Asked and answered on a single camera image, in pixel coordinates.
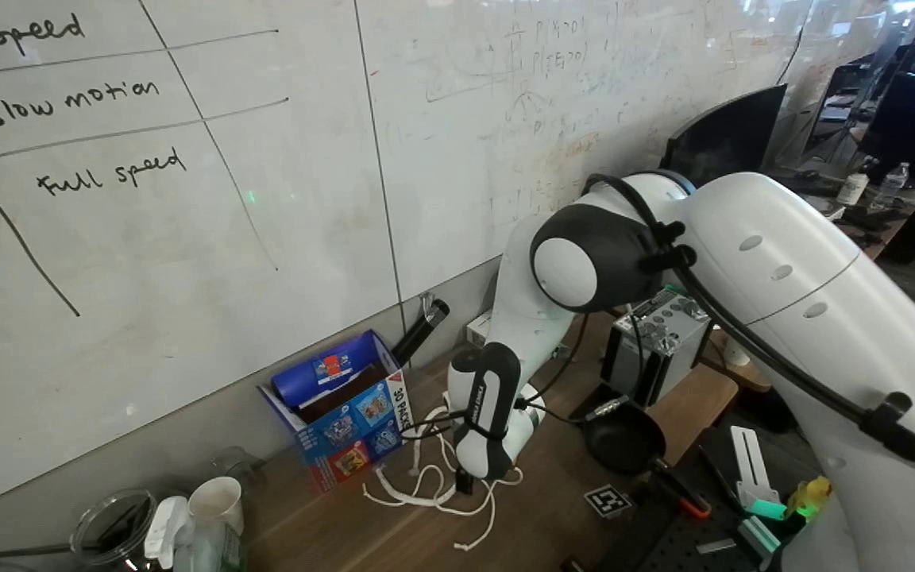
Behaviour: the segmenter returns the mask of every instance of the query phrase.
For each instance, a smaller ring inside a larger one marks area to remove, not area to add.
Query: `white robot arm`
[[[784,565],[915,569],[915,303],[771,179],[729,176],[692,196],[670,176],[587,188],[514,232],[490,345],[452,361],[460,466],[500,477],[529,446],[542,415],[514,401],[573,310],[642,303],[673,270],[775,378],[840,490]]]

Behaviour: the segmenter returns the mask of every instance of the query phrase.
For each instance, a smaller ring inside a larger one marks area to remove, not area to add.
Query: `cable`
[[[586,330],[587,330],[587,319],[591,319],[591,316],[582,319],[574,345],[573,345],[573,352],[564,359],[564,366],[556,367],[556,376],[554,376],[542,390],[533,390],[533,398],[529,398],[524,405],[542,401],[549,387],[561,385],[561,378],[567,376],[567,367],[574,361],[574,357],[578,357],[578,349],[582,349],[582,340],[586,340]]]
[[[642,319],[639,319],[639,310],[631,310],[631,330],[637,333],[637,349],[639,349],[639,382],[642,382],[642,372],[645,372],[645,338],[642,338]]]
[[[422,433],[422,436],[416,436],[416,438],[409,438],[409,443],[427,443],[427,438],[444,436],[444,433],[452,433],[452,430],[457,430],[457,426],[460,426],[460,422],[436,426],[436,430],[430,430],[430,433]]]
[[[554,419],[561,419],[561,422],[567,422],[567,426],[582,426],[582,422],[574,422],[574,419],[570,419],[570,415],[561,415],[556,409],[542,407],[542,405],[524,401],[524,398],[519,398],[514,407],[519,407],[519,409],[524,409],[524,407],[542,409],[542,412],[548,412],[548,415],[554,415]]]
[[[645,196],[619,180],[619,179],[603,179],[594,176],[587,180],[607,180],[612,188],[616,188],[642,217],[642,221],[650,226],[650,232],[656,234],[656,244],[662,254],[667,250],[690,250],[690,249],[677,249],[667,238],[667,226],[662,226],[656,218],[656,213],[650,209]],[[867,422],[873,412],[867,412],[864,407],[853,405],[848,398],[842,398],[840,390],[833,390],[829,385],[824,385],[820,378],[807,376],[800,366],[795,366],[793,359],[784,359],[775,345],[769,345],[765,340],[759,340],[745,321],[736,321],[703,282],[698,275],[690,270],[690,264],[673,264],[677,279],[682,282],[682,289],[708,310],[713,321],[717,321],[742,345],[747,345],[757,359],[762,359],[765,366],[771,366],[783,378],[788,378],[797,390],[811,393],[813,401],[820,401],[824,407],[837,409],[840,415],[853,419],[864,436],[876,438],[885,448],[890,448],[894,454],[915,462],[915,433],[890,422],[886,430],[894,433],[890,443],[876,433],[867,433]],[[900,451],[896,438],[911,443],[911,454]]]
[[[405,426],[400,433],[409,433],[409,436],[416,438],[419,430],[430,430],[430,426],[436,426],[436,422],[448,422],[448,426],[436,426],[436,430],[430,430],[430,433],[419,436],[419,438],[430,438],[430,436],[436,436],[436,433],[448,433],[457,419],[460,419],[460,409],[456,409],[456,412],[448,412],[448,415],[438,415],[438,419],[422,415],[422,419]]]
[[[448,412],[448,405],[430,409],[427,422],[430,422],[430,419],[438,419],[442,412]],[[457,490],[456,482],[448,486],[444,469],[442,469],[438,463],[419,466],[419,462],[422,462],[422,438],[427,438],[427,430],[419,430],[419,436],[412,438],[412,466],[409,466],[409,473],[416,477],[416,482],[412,482],[409,492],[394,490],[390,479],[386,477],[386,469],[376,466],[376,477],[377,477],[377,482],[386,486],[386,492],[389,492],[390,500],[382,500],[382,497],[368,492],[366,482],[364,482],[364,497],[366,497],[368,503],[376,503],[376,504],[386,504],[386,507],[416,504],[416,507],[436,507],[436,512],[456,515],[456,518],[477,518],[477,515],[484,515],[484,512],[490,507],[490,518],[487,518],[484,533],[474,537],[474,539],[466,539],[466,543],[456,543],[456,550],[471,554],[471,550],[477,550],[477,545],[492,533],[492,525],[497,525],[497,486],[520,486],[520,482],[524,482],[524,469],[514,466],[514,477],[511,477],[511,479],[492,479],[492,482],[490,482],[490,479],[480,479],[484,490],[487,490],[484,503],[474,504],[474,507],[456,507],[456,504],[444,504],[444,503],[452,503],[452,497],[456,497],[456,490]],[[444,436],[436,436],[436,443],[438,443],[438,454],[442,454],[444,466],[456,473],[456,463],[452,463],[452,456],[457,456],[456,446],[452,446]],[[430,473],[438,477],[438,486],[436,486],[433,497],[419,497]]]

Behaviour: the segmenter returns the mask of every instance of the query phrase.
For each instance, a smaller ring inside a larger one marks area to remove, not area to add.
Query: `cardboard box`
[[[278,372],[260,393],[297,433],[317,486],[355,479],[405,446],[405,372],[376,330]]]

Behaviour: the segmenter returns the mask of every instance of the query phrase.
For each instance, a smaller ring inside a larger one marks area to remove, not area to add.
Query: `bottle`
[[[908,163],[900,163],[890,176],[885,176],[872,213],[890,213],[906,184],[908,184]]]
[[[245,572],[242,539],[215,515],[192,515],[175,533],[175,572]]]
[[[848,179],[842,180],[842,188],[840,188],[837,203],[840,203],[840,208],[856,208],[856,203],[860,200],[864,188],[867,188],[867,176],[864,176],[864,173],[848,176]]]

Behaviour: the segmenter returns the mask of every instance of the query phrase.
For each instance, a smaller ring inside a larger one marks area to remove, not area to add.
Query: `black cable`
[[[53,555],[53,554],[69,554],[69,543],[0,550],[0,558]]]
[[[698,451],[705,469],[713,473],[717,492],[729,500],[729,504],[731,504],[733,512],[747,515],[745,503],[736,500],[736,490],[733,490],[731,479],[717,469],[717,463],[715,463],[715,456],[708,454],[708,448],[705,448],[705,446],[695,446],[695,451]]]
[[[519,409],[524,409],[524,407],[542,409],[542,412],[548,412],[548,415],[554,415],[554,419],[561,419],[561,422],[567,422],[567,426],[582,426],[582,422],[567,419],[567,415],[561,415],[556,409],[542,407],[542,405],[531,405],[531,401],[519,401],[514,407],[519,407]]]
[[[631,310],[631,327],[637,333],[637,349],[639,349],[639,382],[642,382],[642,372],[645,372],[645,338],[642,338],[642,321],[637,310]]]
[[[554,376],[542,390],[533,390],[533,398],[529,398],[529,405],[542,401],[549,387],[561,385],[561,378],[567,376],[567,367],[574,361],[574,357],[578,357],[578,349],[582,349],[586,327],[587,327],[587,316],[586,316],[582,325],[578,325],[578,338],[574,338],[573,352],[564,359],[564,366],[556,367],[556,376]]]
[[[651,228],[656,244],[664,250],[673,250],[677,244],[667,238],[667,226],[662,226],[656,218],[656,213],[650,209],[645,196],[619,180],[619,179],[587,179],[587,180],[607,180],[615,184],[642,217],[642,221]],[[811,393],[813,401],[820,401],[824,407],[837,409],[840,415],[853,419],[857,430],[864,430],[864,422],[872,419],[872,412],[857,405],[853,405],[848,398],[842,398],[840,390],[833,390],[829,385],[817,382],[813,376],[807,376],[800,366],[795,366],[793,359],[784,359],[775,345],[769,345],[765,340],[759,340],[745,321],[736,321],[703,282],[698,275],[687,268],[687,264],[673,264],[677,279],[682,282],[682,289],[708,310],[713,321],[717,321],[742,345],[747,345],[757,359],[769,361],[783,378],[788,378],[795,387],[800,387],[804,393]]]

